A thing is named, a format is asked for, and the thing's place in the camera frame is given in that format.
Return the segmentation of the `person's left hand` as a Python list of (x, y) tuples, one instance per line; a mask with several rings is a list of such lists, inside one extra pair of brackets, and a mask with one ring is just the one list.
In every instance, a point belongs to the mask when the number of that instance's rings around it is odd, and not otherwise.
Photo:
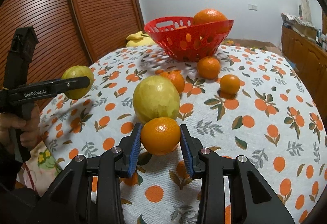
[(40, 123), (40, 110), (37, 104), (31, 111), (31, 119), (25, 121), (9, 113), (1, 113), (1, 145), (3, 145), (9, 154), (13, 154), (15, 147), (9, 136), (11, 128), (20, 129), (23, 133), (20, 135), (20, 142), (23, 147), (32, 150), (38, 141)]

